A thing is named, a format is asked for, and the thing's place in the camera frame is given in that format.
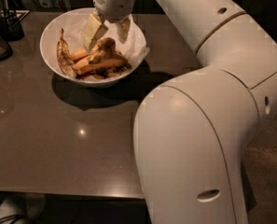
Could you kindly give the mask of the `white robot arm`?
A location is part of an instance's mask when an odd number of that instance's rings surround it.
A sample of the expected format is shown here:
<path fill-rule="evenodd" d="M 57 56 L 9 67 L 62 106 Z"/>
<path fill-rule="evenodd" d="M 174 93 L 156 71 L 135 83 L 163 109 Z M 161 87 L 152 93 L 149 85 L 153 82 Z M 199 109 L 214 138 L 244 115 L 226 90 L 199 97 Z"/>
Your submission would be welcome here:
<path fill-rule="evenodd" d="M 248 224 L 242 153 L 277 113 L 277 44 L 232 0 L 156 0 L 201 69 L 140 104 L 134 154 L 152 224 Z"/>

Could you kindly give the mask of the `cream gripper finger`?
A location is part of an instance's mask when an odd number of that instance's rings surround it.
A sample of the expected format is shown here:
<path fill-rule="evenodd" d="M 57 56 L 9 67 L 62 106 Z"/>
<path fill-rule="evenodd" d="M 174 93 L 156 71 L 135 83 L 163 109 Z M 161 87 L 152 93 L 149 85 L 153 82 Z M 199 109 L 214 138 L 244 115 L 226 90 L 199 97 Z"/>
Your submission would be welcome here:
<path fill-rule="evenodd" d="M 120 41 L 126 41 L 131 27 L 130 18 L 126 18 L 123 21 L 118 21 L 116 23 L 116 27 L 117 27 L 118 39 Z"/>
<path fill-rule="evenodd" d="M 97 41 L 108 31 L 103 18 L 98 13 L 91 13 L 88 16 L 87 24 L 83 35 L 83 46 L 86 51 L 91 51 Z"/>

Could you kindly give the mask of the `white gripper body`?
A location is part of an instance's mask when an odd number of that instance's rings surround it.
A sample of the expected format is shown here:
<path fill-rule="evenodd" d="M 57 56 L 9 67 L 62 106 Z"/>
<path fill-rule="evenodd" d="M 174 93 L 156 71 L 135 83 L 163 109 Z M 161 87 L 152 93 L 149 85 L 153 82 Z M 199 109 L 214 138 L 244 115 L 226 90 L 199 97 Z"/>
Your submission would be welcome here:
<path fill-rule="evenodd" d="M 124 21 L 132 13 L 135 0 L 93 0 L 93 4 L 106 21 Z"/>

